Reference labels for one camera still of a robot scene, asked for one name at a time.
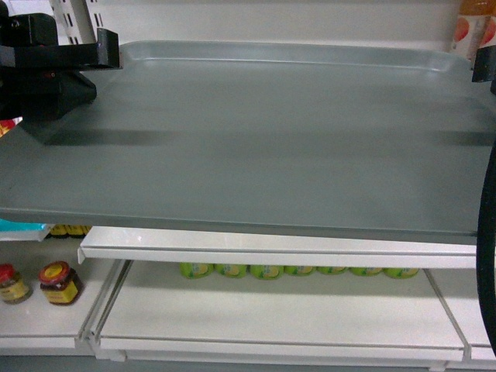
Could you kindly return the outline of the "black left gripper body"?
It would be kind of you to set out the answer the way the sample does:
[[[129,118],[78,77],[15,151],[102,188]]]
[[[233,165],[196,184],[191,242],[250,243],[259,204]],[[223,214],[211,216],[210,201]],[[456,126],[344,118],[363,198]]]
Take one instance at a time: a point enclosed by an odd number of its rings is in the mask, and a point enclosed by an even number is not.
[[[91,81],[53,60],[63,48],[52,16],[1,14],[1,119],[58,120],[95,100]]]

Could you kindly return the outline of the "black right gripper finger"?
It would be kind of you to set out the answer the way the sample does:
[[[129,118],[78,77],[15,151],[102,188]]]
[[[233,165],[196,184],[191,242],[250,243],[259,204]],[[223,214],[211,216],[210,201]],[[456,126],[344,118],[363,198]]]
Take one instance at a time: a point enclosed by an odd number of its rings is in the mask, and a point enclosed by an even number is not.
[[[488,82],[495,79],[495,49],[496,46],[486,46],[477,50],[472,82]]]

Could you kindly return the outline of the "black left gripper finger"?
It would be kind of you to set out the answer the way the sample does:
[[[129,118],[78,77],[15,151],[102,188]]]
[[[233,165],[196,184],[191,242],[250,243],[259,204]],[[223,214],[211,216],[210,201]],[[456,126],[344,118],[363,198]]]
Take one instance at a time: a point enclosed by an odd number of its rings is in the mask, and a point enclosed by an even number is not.
[[[97,28],[95,43],[62,46],[1,46],[1,67],[62,71],[119,69],[119,36]]]

